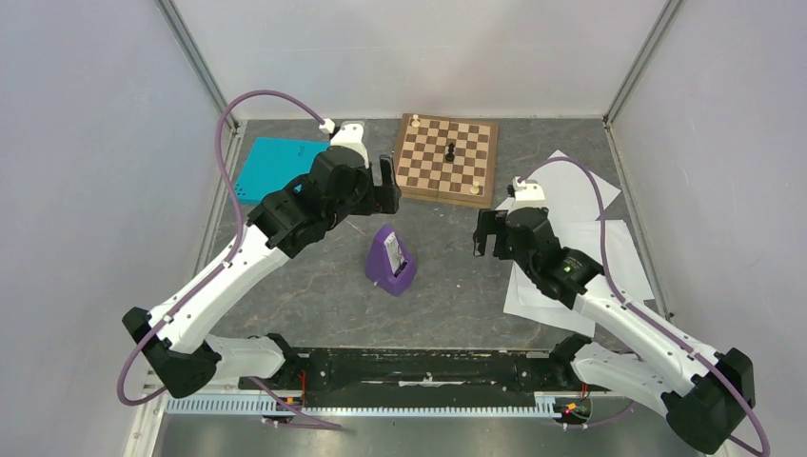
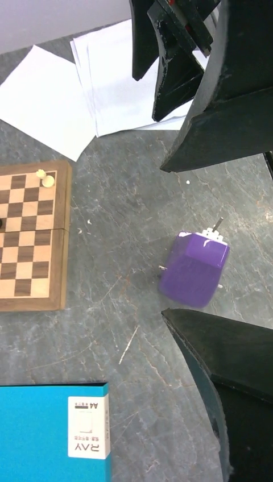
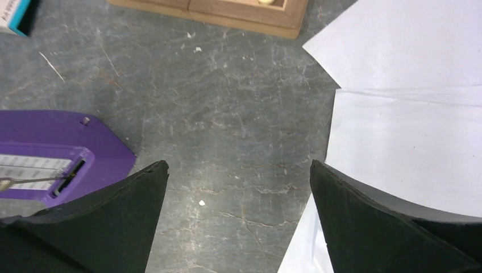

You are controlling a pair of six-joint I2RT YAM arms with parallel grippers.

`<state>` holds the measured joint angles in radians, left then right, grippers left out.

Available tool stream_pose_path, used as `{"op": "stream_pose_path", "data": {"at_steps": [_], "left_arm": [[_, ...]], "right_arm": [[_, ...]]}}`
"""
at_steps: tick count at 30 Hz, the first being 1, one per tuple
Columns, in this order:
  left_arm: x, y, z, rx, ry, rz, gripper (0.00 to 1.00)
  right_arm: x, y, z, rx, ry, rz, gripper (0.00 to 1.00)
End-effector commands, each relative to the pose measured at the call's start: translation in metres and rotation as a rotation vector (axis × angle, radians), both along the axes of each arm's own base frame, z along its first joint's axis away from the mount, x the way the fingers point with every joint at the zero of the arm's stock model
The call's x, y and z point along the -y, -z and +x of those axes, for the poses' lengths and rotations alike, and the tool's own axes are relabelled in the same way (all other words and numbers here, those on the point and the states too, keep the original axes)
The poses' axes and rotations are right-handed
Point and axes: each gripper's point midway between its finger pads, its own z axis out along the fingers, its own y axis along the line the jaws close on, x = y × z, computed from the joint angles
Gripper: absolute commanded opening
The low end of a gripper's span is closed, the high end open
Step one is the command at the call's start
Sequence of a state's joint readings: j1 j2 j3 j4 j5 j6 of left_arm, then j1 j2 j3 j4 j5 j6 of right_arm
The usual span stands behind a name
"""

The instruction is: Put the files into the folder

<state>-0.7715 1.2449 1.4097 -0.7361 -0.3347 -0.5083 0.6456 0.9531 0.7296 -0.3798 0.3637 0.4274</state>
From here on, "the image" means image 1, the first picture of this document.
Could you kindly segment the teal black file folder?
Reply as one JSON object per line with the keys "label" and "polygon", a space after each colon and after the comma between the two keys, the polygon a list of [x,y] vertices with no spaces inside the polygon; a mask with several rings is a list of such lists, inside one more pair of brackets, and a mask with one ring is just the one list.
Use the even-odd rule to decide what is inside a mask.
{"label": "teal black file folder", "polygon": [[259,204],[267,194],[308,173],[315,156],[327,147],[320,141],[257,138],[234,185],[239,202]]}

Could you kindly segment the purple stand with phone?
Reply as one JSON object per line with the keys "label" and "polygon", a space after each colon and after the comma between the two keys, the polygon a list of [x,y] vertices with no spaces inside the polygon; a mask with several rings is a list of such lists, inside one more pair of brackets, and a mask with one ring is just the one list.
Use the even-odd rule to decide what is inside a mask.
{"label": "purple stand with phone", "polygon": [[383,225],[373,237],[365,261],[366,278],[390,295],[400,297],[412,285],[418,267],[398,232]]}

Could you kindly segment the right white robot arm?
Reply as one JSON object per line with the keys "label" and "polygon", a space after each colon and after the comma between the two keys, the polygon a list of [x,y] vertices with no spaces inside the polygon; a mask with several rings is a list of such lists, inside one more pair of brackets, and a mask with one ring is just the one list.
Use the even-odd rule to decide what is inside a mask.
{"label": "right white robot arm", "polygon": [[482,209],[474,253],[495,238],[494,257],[512,260],[540,294],[593,320],[627,345],[613,354],[585,336],[556,345],[549,366],[562,388],[605,387],[662,416],[689,447],[716,453],[756,404],[754,365],[737,348],[702,343],[630,299],[605,268],[561,245],[545,208]]}

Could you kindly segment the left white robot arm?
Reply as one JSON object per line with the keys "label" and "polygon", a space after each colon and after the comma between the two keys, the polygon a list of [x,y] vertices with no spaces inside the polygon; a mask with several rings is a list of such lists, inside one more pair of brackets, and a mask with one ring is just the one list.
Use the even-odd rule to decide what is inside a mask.
{"label": "left white robot arm", "polygon": [[401,190],[391,156],[372,165],[350,148],[330,146],[309,172],[266,195],[230,242],[177,298],[151,310],[132,308],[123,324],[164,389],[186,398],[213,380],[254,376],[292,386],[297,356],[275,333],[246,339],[211,334],[219,320],[258,282],[318,243],[349,215],[394,214]]}

